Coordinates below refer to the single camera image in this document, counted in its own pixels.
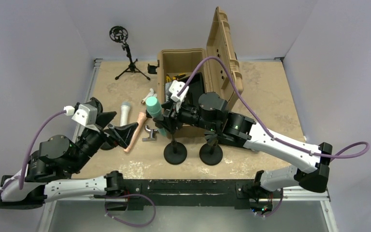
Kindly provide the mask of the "green microphone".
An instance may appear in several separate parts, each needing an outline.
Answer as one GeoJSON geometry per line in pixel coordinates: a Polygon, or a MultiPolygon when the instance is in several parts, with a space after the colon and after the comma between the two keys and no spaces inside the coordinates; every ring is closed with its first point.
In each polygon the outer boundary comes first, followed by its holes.
{"type": "MultiPolygon", "coordinates": [[[[161,104],[158,101],[157,97],[155,97],[155,96],[148,97],[145,101],[145,104],[146,104],[146,110],[147,110],[148,114],[152,117],[152,119],[162,119],[163,118],[161,104]]],[[[155,122],[155,126],[156,126],[158,132],[163,137],[167,137],[166,130],[163,127],[161,127],[156,122],[155,122]]]]}

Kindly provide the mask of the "white microphone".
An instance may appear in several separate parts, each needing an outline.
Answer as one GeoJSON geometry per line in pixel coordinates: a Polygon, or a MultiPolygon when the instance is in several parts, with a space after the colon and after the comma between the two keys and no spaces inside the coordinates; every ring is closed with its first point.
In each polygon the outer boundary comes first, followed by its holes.
{"type": "Polygon", "coordinates": [[[120,126],[125,126],[128,124],[128,116],[131,110],[131,104],[128,101],[122,102],[120,106],[120,126]]]}

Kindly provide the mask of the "pink microphone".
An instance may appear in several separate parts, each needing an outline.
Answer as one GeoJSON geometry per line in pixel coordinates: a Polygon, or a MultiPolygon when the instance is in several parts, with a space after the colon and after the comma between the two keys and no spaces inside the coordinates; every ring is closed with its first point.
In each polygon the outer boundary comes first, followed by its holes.
{"type": "Polygon", "coordinates": [[[138,119],[137,119],[138,126],[137,126],[137,128],[136,128],[136,130],[135,130],[135,132],[132,136],[130,144],[128,145],[128,147],[126,149],[124,149],[125,153],[129,153],[131,151],[131,149],[134,147],[146,120],[147,120],[146,113],[140,112],[139,115],[138,115],[138,119]]]}

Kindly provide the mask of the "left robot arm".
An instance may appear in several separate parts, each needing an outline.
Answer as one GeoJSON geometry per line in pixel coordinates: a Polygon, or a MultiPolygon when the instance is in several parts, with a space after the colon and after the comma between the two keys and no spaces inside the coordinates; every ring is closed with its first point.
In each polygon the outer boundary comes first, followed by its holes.
{"type": "Polygon", "coordinates": [[[95,195],[118,198],[126,193],[118,171],[89,179],[71,179],[103,146],[127,148],[139,124],[115,127],[110,122],[116,112],[97,115],[95,128],[85,128],[76,142],[64,135],[41,142],[27,159],[26,174],[4,175],[0,184],[0,209],[28,210],[59,199],[95,195]]]}

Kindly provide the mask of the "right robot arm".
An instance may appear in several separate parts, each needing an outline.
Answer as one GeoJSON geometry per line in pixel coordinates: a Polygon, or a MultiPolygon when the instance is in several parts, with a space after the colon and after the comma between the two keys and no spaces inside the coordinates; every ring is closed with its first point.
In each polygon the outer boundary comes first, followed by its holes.
{"type": "Polygon", "coordinates": [[[288,162],[288,167],[256,173],[249,189],[256,196],[263,197],[292,186],[316,193],[327,189],[330,161],[326,156],[332,152],[330,144],[307,144],[278,133],[271,137],[259,120],[231,112],[227,101],[214,92],[202,94],[197,106],[183,103],[177,108],[177,104],[169,100],[153,121],[170,135],[183,125],[203,129],[206,144],[201,147],[199,156],[207,165],[216,165],[222,159],[220,145],[260,151],[288,162]]]}

